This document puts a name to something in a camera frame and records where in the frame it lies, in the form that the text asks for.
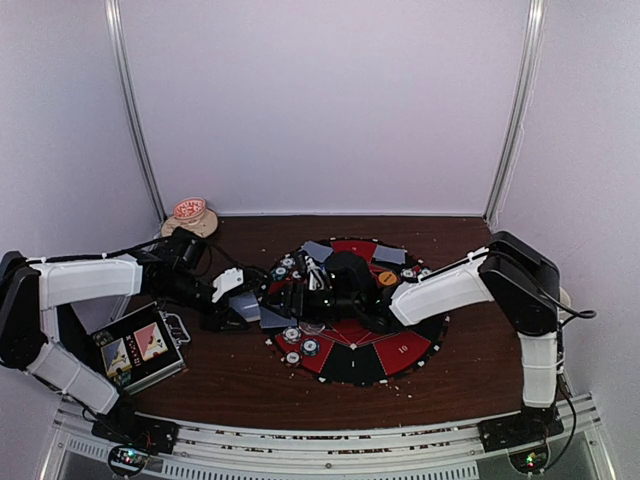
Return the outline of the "dealt card sector three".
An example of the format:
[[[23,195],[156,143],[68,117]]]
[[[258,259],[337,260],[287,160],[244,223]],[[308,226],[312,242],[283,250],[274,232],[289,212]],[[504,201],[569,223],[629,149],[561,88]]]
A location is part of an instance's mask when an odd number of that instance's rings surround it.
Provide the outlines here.
[[[284,317],[266,307],[260,307],[260,327],[264,330],[295,327],[297,320]]]

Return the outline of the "green fifty chips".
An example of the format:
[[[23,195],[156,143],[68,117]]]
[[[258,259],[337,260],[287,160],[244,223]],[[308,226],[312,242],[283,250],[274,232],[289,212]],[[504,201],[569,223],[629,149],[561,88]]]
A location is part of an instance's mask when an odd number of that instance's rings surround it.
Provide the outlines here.
[[[285,266],[278,266],[271,271],[274,281],[283,281],[289,275],[290,269]]]
[[[320,352],[320,343],[314,338],[305,339],[300,346],[300,350],[305,356],[315,356]]]

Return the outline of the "blue playing card deck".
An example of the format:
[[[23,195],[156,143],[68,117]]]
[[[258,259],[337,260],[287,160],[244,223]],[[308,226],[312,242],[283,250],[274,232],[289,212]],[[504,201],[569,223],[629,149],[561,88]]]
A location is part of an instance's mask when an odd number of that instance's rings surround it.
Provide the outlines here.
[[[261,320],[261,310],[257,297],[252,292],[245,292],[229,299],[230,307],[245,321],[251,323]]]

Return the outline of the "orange big blind button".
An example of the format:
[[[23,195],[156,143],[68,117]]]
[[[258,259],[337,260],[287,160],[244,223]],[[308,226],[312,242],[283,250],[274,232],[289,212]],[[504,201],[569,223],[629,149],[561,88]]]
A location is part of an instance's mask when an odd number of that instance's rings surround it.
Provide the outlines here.
[[[378,281],[384,286],[393,286],[398,283],[398,276],[393,271],[383,271],[378,274]]]

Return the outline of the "clear acrylic dealer button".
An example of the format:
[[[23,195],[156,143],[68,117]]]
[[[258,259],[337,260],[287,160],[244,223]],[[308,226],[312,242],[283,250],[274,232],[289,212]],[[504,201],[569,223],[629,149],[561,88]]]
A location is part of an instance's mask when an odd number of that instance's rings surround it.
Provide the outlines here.
[[[300,327],[307,335],[319,335],[326,329],[325,324],[301,323]]]

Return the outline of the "dealt card sector seven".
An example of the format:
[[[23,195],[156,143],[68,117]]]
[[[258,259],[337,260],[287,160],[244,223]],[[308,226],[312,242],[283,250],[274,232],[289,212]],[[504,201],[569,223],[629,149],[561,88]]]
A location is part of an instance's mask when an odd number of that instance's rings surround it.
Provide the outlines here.
[[[379,262],[402,265],[406,261],[406,250],[378,244],[374,250],[373,259]]]

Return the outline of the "dealt card sector five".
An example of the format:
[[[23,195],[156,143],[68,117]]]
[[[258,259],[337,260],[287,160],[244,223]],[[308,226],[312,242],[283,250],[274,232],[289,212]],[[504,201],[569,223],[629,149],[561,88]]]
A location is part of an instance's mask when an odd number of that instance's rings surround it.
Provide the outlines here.
[[[334,253],[334,250],[329,245],[324,245],[314,241],[306,241],[301,250],[304,251],[313,260],[323,263],[326,259]]]

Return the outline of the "brown hundred chip sector two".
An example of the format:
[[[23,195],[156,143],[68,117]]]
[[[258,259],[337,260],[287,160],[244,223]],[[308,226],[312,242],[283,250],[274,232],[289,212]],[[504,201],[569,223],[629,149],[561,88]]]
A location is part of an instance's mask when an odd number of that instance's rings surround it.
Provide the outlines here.
[[[284,361],[289,367],[298,367],[301,362],[301,356],[298,352],[291,351],[284,356]]]

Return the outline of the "blue ten chips sector eight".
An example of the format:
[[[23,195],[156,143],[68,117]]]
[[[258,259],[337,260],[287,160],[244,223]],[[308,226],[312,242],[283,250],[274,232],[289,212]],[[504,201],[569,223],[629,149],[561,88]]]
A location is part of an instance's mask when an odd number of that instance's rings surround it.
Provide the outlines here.
[[[401,276],[406,281],[415,281],[417,278],[417,273],[412,268],[406,268],[401,271]]]

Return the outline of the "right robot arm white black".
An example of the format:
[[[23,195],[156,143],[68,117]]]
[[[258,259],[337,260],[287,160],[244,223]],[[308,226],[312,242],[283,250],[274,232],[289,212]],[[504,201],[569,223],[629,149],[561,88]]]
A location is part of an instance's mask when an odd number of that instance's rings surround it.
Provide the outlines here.
[[[517,412],[481,423],[488,450],[563,431],[563,330],[594,317],[562,299],[553,261],[504,231],[437,269],[377,239],[308,241],[276,261],[259,300],[260,325],[286,364],[353,386],[420,369],[454,318],[494,313],[519,344],[523,381]]]

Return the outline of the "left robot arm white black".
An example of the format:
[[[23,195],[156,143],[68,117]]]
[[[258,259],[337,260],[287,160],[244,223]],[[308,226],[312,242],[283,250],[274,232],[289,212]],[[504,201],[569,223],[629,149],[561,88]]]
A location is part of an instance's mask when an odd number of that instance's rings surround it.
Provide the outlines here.
[[[168,237],[119,251],[27,258],[10,251],[1,260],[1,364],[33,376],[75,400],[96,432],[123,444],[156,445],[156,430],[136,415],[132,394],[178,372],[182,325],[168,324],[165,303],[197,312],[213,332],[246,330],[233,307],[256,296],[266,272],[232,261],[205,282],[194,270],[214,248],[179,228]],[[151,303],[94,333],[76,305],[107,297],[148,296]]]

